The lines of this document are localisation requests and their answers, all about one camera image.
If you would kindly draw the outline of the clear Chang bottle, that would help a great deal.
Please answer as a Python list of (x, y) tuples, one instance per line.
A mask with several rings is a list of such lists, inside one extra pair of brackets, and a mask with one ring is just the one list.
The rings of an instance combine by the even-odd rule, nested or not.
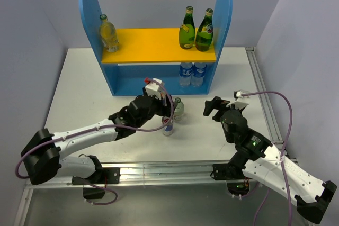
[(105, 14), (100, 15), (101, 25), (99, 27), (99, 34), (104, 47), (108, 52), (114, 53), (119, 50), (119, 41), (115, 26), (108, 20)]
[(176, 97), (174, 102), (176, 103), (176, 107), (174, 110), (173, 118), (175, 121), (180, 121), (182, 120), (183, 115), (184, 115), (184, 104), (179, 97)]

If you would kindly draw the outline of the green Perrier bottle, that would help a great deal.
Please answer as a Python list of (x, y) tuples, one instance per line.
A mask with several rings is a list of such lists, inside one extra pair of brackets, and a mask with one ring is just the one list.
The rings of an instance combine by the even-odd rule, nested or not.
[(213, 38), (212, 15), (213, 10), (211, 8), (206, 9), (204, 19), (195, 37), (195, 47), (198, 51), (208, 51), (211, 46)]
[(179, 44), (182, 49), (191, 49), (195, 41), (193, 7), (186, 7), (186, 14), (179, 30)]

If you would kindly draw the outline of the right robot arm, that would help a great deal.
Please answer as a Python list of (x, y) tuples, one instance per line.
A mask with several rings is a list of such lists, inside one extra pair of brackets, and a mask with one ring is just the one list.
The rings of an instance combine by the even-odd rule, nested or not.
[(304, 171), (292, 160), (281, 156), (281, 150), (268, 138), (248, 126), (243, 110), (249, 104), (245, 97), (234, 102), (216, 96), (204, 105), (204, 116), (213, 110), (212, 119), (222, 126), (226, 141), (236, 152), (227, 163), (213, 165), (214, 180), (254, 179), (289, 199), (306, 220), (320, 224), (337, 186)]

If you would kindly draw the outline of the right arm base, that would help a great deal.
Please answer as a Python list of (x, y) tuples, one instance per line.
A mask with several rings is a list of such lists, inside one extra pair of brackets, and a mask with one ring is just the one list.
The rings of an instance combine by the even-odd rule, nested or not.
[(215, 181), (226, 181), (227, 189), (231, 197), (247, 197), (259, 188), (258, 182), (250, 182), (242, 170), (229, 163), (217, 163), (212, 165), (210, 177)]

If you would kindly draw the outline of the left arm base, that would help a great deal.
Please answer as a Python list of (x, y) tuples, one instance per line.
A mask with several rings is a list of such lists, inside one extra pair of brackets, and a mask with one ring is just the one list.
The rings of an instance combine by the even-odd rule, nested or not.
[(120, 168), (108, 167), (103, 168), (99, 173), (95, 173), (89, 178), (72, 177), (71, 184), (73, 186), (83, 186), (83, 198), (87, 201), (101, 200), (106, 192), (115, 195), (114, 202), (117, 200), (115, 191), (108, 188), (109, 184), (118, 184), (120, 180)]

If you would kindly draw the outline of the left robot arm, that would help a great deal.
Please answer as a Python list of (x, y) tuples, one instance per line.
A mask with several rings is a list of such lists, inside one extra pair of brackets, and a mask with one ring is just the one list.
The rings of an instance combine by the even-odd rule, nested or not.
[(129, 105), (101, 122), (67, 132), (37, 131), (21, 152), (26, 178), (33, 185), (43, 184), (56, 176), (73, 176), (98, 183), (103, 168), (96, 156), (73, 157), (73, 153), (100, 143), (124, 139), (155, 115), (173, 117), (176, 104), (170, 96), (138, 95)]

